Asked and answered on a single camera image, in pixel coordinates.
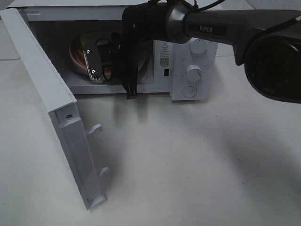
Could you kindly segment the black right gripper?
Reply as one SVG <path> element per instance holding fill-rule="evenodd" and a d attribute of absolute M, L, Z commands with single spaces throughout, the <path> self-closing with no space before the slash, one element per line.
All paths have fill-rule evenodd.
<path fill-rule="evenodd" d="M 171 2 L 146 2 L 128 6 L 123 11 L 123 30 L 113 41 L 111 76 L 114 82 L 122 84 L 128 100 L 137 96 L 137 81 L 131 80 L 135 79 L 148 42 L 171 41 L 166 31 L 171 6 Z"/>

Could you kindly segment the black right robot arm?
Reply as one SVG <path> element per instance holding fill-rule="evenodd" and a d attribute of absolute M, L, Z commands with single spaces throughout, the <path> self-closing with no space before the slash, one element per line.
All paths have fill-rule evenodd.
<path fill-rule="evenodd" d="M 150 0 L 127 7 L 114 42 L 112 75 L 128 98 L 137 94 L 138 49 L 148 40 L 183 44 L 191 38 L 233 47 L 252 87 L 289 103 L 301 101 L 301 13 L 289 9 L 215 10 L 184 0 Z"/>

